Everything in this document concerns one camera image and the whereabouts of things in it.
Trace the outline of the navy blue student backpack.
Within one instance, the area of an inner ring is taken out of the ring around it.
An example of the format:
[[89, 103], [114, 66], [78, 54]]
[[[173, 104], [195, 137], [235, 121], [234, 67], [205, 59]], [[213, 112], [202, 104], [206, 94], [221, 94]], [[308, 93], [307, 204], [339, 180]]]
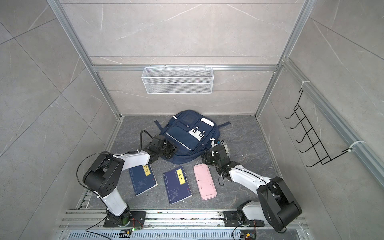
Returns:
[[182, 111], [174, 115], [165, 127], [154, 121], [160, 134], [178, 150], [167, 159], [174, 165], [182, 165], [204, 154], [218, 143], [220, 128], [230, 122], [217, 125], [213, 120], [193, 110]]

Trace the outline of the purple book yellow label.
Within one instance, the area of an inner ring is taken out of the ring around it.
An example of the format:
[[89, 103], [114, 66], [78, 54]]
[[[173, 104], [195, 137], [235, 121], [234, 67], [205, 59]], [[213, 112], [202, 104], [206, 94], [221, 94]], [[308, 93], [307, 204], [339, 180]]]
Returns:
[[169, 204], [175, 204], [192, 196], [183, 166], [163, 173]]

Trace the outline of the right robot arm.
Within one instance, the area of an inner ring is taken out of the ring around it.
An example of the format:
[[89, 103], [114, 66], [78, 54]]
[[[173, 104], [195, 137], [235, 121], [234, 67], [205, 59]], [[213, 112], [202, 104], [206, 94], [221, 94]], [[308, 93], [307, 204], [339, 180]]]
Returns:
[[214, 166], [220, 177], [238, 183], [259, 199], [247, 201], [237, 207], [240, 224], [265, 221], [278, 233], [284, 233], [287, 225], [302, 214], [302, 208], [293, 193], [280, 177], [263, 177], [231, 161], [224, 145], [214, 145], [202, 155], [202, 163]]

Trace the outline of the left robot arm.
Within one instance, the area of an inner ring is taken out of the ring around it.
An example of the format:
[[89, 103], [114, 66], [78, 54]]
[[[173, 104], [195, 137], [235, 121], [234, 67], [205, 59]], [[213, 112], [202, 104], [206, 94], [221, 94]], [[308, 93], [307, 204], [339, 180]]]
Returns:
[[128, 204], [121, 197], [117, 185], [121, 173], [130, 168], [152, 164], [158, 158], [166, 160], [173, 157], [178, 147], [162, 135], [151, 136], [146, 130], [140, 132], [139, 149], [125, 154], [112, 154], [104, 151], [86, 158], [97, 158], [78, 183], [93, 192], [107, 208], [107, 218], [116, 225], [125, 227], [133, 217]]

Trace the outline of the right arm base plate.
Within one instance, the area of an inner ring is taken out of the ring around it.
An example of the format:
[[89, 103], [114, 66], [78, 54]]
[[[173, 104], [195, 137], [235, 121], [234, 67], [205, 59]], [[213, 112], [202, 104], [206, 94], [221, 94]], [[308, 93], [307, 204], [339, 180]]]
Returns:
[[225, 227], [236, 227], [240, 224], [244, 226], [256, 224], [256, 227], [264, 227], [266, 221], [260, 213], [243, 211], [224, 211], [220, 213], [220, 220], [224, 221]]

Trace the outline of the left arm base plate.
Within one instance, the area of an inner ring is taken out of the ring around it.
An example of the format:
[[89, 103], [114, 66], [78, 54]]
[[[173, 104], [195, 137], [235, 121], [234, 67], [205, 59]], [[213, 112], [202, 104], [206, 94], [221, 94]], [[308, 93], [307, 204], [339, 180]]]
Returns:
[[105, 228], [138, 228], [143, 227], [147, 212], [145, 211], [125, 211], [121, 216], [115, 216], [107, 211]]

